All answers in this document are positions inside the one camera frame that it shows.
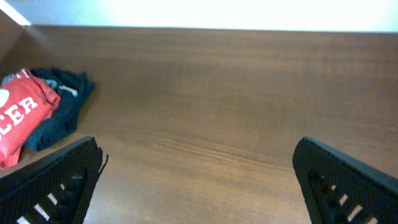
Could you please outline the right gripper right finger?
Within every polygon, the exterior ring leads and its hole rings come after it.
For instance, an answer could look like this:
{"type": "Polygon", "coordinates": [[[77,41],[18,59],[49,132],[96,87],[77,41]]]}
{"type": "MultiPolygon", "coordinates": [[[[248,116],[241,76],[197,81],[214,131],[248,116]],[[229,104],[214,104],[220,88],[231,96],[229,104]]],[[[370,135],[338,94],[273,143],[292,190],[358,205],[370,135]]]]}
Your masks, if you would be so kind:
{"type": "Polygon", "coordinates": [[[312,223],[397,223],[397,179],[317,139],[292,159],[312,223]]]}

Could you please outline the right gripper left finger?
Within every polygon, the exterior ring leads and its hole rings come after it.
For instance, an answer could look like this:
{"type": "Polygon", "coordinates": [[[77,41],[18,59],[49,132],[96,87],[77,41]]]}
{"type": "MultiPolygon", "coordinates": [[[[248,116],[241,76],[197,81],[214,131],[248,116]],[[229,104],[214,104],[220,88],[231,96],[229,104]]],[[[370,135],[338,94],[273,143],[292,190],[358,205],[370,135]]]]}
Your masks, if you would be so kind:
{"type": "Polygon", "coordinates": [[[103,151],[81,138],[1,178],[1,223],[83,223],[103,151]]]}

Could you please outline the orange FRAM t-shirt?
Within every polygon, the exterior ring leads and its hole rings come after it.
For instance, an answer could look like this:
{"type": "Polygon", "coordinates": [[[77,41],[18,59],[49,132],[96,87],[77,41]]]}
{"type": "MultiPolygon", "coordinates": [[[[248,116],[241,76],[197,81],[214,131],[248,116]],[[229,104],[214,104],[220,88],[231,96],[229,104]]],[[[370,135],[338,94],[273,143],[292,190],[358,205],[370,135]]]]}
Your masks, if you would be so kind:
{"type": "MultiPolygon", "coordinates": [[[[37,78],[27,69],[17,74],[37,78]]],[[[60,96],[43,84],[14,80],[1,86],[1,168],[19,161],[22,145],[39,124],[49,119],[58,108],[60,96]]]]}

